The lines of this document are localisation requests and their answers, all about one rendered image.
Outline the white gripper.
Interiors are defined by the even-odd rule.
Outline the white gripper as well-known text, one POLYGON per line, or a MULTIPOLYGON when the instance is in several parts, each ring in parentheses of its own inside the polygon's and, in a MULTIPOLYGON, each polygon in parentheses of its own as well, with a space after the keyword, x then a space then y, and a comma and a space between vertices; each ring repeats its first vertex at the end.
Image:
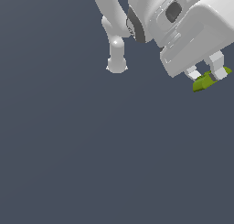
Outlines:
POLYGON ((184 71, 188 78, 196 80, 201 73, 194 65, 203 59, 210 67, 212 80, 223 80, 228 76, 220 50, 234 42, 233 5, 196 3, 175 31, 176 36, 160 54, 170 77, 184 71))

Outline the green block object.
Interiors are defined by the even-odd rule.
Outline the green block object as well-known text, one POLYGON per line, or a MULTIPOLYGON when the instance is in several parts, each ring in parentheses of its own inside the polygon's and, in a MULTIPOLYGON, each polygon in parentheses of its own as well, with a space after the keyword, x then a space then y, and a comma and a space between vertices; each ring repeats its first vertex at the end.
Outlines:
POLYGON ((207 71, 195 80, 195 82, 193 83, 193 92, 205 90, 217 81, 218 80, 211 73, 211 71, 207 71))

